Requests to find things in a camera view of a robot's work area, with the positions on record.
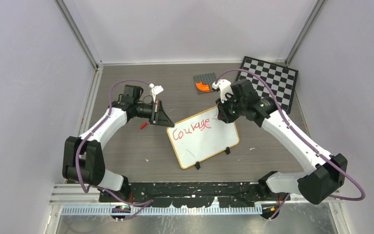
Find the table surface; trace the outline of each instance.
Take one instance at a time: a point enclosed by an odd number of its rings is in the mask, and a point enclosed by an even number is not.
[[[141,79],[162,85],[158,95],[173,122],[178,122],[215,105],[219,93],[198,95],[193,76],[239,68],[239,63],[217,64],[160,64],[105,66],[99,84],[90,125],[94,125],[108,107],[108,93],[113,84],[126,79]],[[237,72],[224,76],[234,81]],[[129,82],[148,87],[141,83]],[[117,86],[113,100],[124,90]],[[297,99],[293,100],[289,117],[305,130]],[[106,168],[127,176],[130,182],[162,181],[257,181],[270,171],[283,173],[301,172],[296,159],[268,132],[244,117],[236,121],[240,143],[231,148],[231,154],[213,156],[195,167],[181,169],[166,133],[166,127],[147,125],[146,119],[134,118],[115,133],[103,155]]]

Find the wall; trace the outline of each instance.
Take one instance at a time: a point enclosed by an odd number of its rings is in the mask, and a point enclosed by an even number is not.
[[[0,1],[0,234],[42,233],[93,73],[53,0]]]
[[[104,63],[285,60],[315,0],[68,0]]]
[[[291,65],[313,139],[347,156],[367,192],[346,204],[353,233],[374,233],[374,2],[329,0]],[[359,194],[350,182],[341,192]]]

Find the red marker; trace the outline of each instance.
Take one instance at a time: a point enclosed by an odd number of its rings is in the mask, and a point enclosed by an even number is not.
[[[143,129],[147,124],[148,124],[147,122],[143,123],[143,124],[140,126],[140,129]]]

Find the robotic arm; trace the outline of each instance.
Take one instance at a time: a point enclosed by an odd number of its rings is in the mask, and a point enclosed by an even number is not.
[[[301,164],[304,170],[302,173],[273,171],[262,177],[259,184],[264,187],[267,194],[301,194],[309,202],[319,204],[343,185],[345,176],[320,158],[319,154],[324,155],[343,171],[346,171],[347,167],[346,158],[342,154],[333,156],[311,140],[292,123],[283,110],[277,109],[272,98],[261,99],[249,80],[242,79],[231,84],[228,80],[221,79],[212,84],[212,88],[220,91],[220,98],[216,100],[219,120],[233,123],[240,116],[245,116],[277,138]],[[290,126],[303,139],[315,146],[319,153],[315,153],[297,137]]]
[[[82,140],[91,134],[84,143],[81,152],[79,152],[80,155],[86,153],[85,159],[79,159],[79,167],[84,183],[113,191],[126,189],[128,179],[125,176],[105,169],[102,149],[115,132],[134,117],[147,118],[150,124],[153,125],[174,127],[174,123],[163,110],[162,102],[156,99],[156,95],[163,88],[153,84],[150,85],[150,88],[152,101],[151,103],[143,103],[140,102],[140,97],[144,90],[139,86],[126,85],[124,93],[119,95],[118,101],[112,102],[110,114],[109,110],[107,110],[105,115],[92,128],[79,137],[70,136],[67,138],[62,167],[64,178],[78,181],[75,164],[76,153]]]

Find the black clip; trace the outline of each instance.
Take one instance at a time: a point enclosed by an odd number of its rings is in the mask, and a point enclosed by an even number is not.
[[[196,162],[196,164],[194,166],[197,168],[197,170],[201,168],[200,167],[200,162],[198,162],[198,161]]]

